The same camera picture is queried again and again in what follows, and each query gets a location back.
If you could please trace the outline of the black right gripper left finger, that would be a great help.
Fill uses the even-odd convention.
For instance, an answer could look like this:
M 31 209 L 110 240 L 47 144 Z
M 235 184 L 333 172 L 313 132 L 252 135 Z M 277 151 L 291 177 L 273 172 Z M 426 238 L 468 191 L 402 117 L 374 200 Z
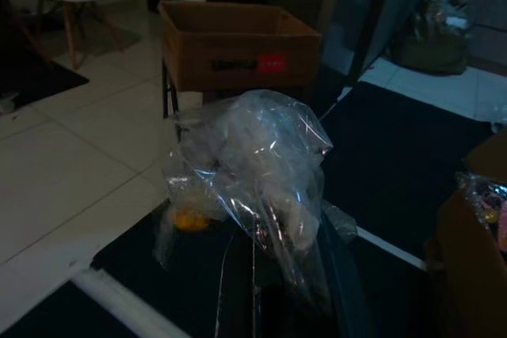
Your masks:
M 237 229 L 227 248 L 227 335 L 264 337 L 263 302 L 277 285 L 278 268 L 244 231 Z

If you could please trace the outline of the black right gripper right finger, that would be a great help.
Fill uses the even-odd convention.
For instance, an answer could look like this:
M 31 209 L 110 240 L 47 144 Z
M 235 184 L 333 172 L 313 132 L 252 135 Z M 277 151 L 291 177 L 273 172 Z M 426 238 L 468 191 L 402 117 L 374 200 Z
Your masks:
M 356 236 L 355 219 L 324 200 L 318 243 L 340 337 L 368 335 L 368 305 L 348 248 Z

